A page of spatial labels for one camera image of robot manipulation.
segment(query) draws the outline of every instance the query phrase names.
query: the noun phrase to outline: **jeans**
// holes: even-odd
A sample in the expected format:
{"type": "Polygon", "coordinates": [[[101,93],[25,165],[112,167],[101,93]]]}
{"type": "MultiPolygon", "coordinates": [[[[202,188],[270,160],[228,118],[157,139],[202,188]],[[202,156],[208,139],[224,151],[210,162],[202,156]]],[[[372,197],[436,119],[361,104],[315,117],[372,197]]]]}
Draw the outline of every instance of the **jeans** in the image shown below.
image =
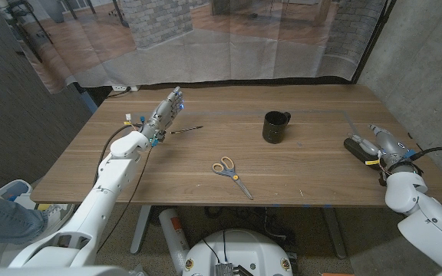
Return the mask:
{"type": "Polygon", "coordinates": [[[47,227],[43,211],[28,210],[15,202],[0,199],[0,243],[23,244],[37,238],[47,227]]]}

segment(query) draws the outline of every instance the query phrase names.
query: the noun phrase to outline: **curtain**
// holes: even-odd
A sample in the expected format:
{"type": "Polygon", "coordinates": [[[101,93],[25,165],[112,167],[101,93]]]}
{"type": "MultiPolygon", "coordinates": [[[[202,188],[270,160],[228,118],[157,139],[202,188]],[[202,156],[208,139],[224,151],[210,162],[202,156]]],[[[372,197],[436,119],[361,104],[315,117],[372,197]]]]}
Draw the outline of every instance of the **curtain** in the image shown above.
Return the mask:
{"type": "Polygon", "coordinates": [[[51,93],[166,82],[351,80],[385,0],[24,0],[15,37],[51,93]]]}

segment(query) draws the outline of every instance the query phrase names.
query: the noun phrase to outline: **scissors blade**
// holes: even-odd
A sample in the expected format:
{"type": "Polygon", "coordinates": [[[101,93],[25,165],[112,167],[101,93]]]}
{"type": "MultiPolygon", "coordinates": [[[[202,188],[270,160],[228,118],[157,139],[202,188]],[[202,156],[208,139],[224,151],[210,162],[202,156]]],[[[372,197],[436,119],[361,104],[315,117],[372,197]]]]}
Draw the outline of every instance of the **scissors blade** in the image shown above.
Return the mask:
{"type": "Polygon", "coordinates": [[[235,182],[242,189],[242,191],[246,194],[246,196],[248,196],[249,199],[253,200],[252,195],[250,194],[249,190],[245,187],[243,182],[240,179],[235,180],[235,182]]]}

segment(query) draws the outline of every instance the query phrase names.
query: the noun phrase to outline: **power strip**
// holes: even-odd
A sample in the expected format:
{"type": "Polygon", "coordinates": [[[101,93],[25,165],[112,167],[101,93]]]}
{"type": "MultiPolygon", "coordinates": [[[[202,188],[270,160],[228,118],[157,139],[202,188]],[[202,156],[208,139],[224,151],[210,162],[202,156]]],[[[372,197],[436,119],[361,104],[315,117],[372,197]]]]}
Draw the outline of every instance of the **power strip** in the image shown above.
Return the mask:
{"type": "MultiPolygon", "coordinates": [[[[130,91],[138,91],[139,90],[139,87],[140,86],[137,86],[137,85],[133,85],[133,86],[131,86],[130,87],[130,91]]],[[[124,85],[112,85],[112,89],[115,91],[115,92],[124,92],[124,91],[126,91],[127,90],[127,86],[124,86],[124,85]]]]}

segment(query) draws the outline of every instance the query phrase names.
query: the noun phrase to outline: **white cylinder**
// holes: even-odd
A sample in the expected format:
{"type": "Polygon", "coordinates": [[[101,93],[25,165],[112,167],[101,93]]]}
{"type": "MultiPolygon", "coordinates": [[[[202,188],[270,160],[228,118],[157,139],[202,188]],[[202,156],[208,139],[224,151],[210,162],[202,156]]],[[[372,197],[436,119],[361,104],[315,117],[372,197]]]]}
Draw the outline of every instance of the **white cylinder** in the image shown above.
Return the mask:
{"type": "Polygon", "coordinates": [[[167,209],[161,212],[160,223],[167,240],[170,256],[175,265],[176,274],[181,275],[190,248],[175,209],[167,209]]]}

